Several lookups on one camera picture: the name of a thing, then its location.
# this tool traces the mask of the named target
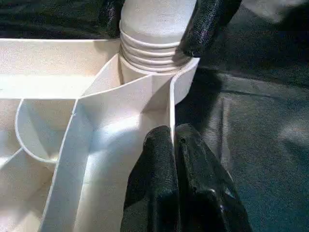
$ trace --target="white plastic part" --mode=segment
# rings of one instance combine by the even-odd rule
[[[19,102],[0,99],[0,167],[20,148],[14,129]]]
[[[199,61],[143,71],[119,41],[0,40],[0,231],[119,231],[144,137],[167,125],[173,138]]]
[[[22,100],[16,114],[16,135],[24,150],[53,169],[74,100]]]
[[[140,70],[158,73],[176,71],[189,61],[178,49],[179,41],[165,44],[146,43],[130,37],[123,30],[120,31],[123,56]]]
[[[52,172],[23,149],[0,168],[0,231],[37,231]]]
[[[0,98],[78,98],[119,40],[0,39]]]

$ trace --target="plastic compartment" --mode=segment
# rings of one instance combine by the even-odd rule
[[[199,61],[149,73],[119,44],[0,39],[0,231],[119,231],[144,137],[173,137]]]
[[[0,231],[38,230],[52,174],[23,149],[0,168]]]
[[[0,39],[0,98],[78,98],[119,40]]]
[[[0,100],[0,167],[20,148],[14,119],[20,100]]]
[[[119,231],[127,178],[143,140],[160,125],[173,131],[174,104],[186,96],[197,63],[192,59],[172,81],[168,75],[147,75],[77,101],[42,232]]]
[[[75,100],[22,100],[16,135],[24,150],[53,169]]]

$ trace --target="black cloth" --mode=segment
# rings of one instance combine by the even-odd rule
[[[176,123],[229,171],[253,231],[308,231],[309,89],[198,69]]]

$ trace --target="ribbed plastic pipe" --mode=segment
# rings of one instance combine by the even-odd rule
[[[196,0],[126,0],[121,12],[122,55],[149,72],[172,72],[189,58],[178,45]]]

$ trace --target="white plastic rim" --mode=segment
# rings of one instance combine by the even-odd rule
[[[150,75],[150,74],[154,74],[153,72],[151,71],[145,71],[145,70],[141,70],[135,66],[133,66],[131,63],[129,63],[127,61],[127,59],[124,57],[123,55],[123,52],[120,51],[121,53],[119,53],[119,62],[121,64],[121,68],[122,69],[126,69],[126,70],[134,70],[135,72],[138,72],[138,73],[142,73],[142,74],[145,74],[145,75]]]
[[[126,56],[134,61],[137,62],[141,65],[146,65],[146,66],[161,66],[164,67],[165,65],[171,65],[171,66],[182,66],[184,65],[190,58],[186,56],[182,57],[163,57],[163,58],[156,58],[156,57],[146,57],[146,58],[141,58],[136,55],[131,54],[127,47],[122,46],[123,52],[126,54]]]
[[[137,49],[135,47],[132,47],[128,44],[126,44],[126,42],[124,40],[122,40],[122,47],[125,47],[130,53],[138,56],[138,57],[152,57],[152,58],[170,58],[172,56],[174,56],[176,54],[176,50],[175,51],[171,51],[171,52],[163,52],[164,50],[161,50],[162,52],[159,51],[149,51],[149,50],[140,50]]]
[[[144,65],[137,64],[136,62],[130,60],[130,58],[127,57],[125,53],[123,53],[123,55],[128,61],[131,61],[129,63],[132,64],[133,66],[135,66],[136,68],[141,69],[141,70],[145,70],[145,71],[149,71],[149,72],[166,73],[166,72],[176,71],[176,70],[179,70],[179,68],[181,68],[181,66],[179,66],[179,67],[178,66],[171,66],[171,67],[167,67],[167,68],[147,67],[147,66],[144,66]]]
[[[19,134],[19,126],[18,126],[18,121],[19,121],[19,112],[20,112],[20,108],[22,107],[23,105],[23,101],[24,99],[22,99],[20,101],[20,104],[18,106],[18,109],[17,109],[17,112],[16,112],[16,117],[15,117],[15,132],[16,132],[16,136],[17,136],[17,139],[20,143],[20,145],[22,146],[22,148],[27,152],[28,155],[30,155],[32,158],[34,158],[35,160],[37,161],[40,161],[42,163],[47,163],[47,164],[52,164],[52,165],[56,165],[57,161],[55,160],[50,160],[50,159],[43,159],[39,156],[36,156],[34,155],[28,148],[27,146],[25,146],[20,134]]]
[[[130,45],[134,47],[142,47],[142,48],[152,48],[152,49],[169,49],[169,48],[175,48],[178,47],[180,42],[174,42],[174,43],[146,43],[139,40],[136,40],[132,38],[131,36],[127,35],[123,30],[120,29],[121,36],[125,41],[127,41]]]
[[[171,138],[175,139],[175,105],[181,102],[189,93],[194,74],[197,69],[199,58],[192,58],[182,69],[172,78],[169,86],[169,124],[171,128]]]

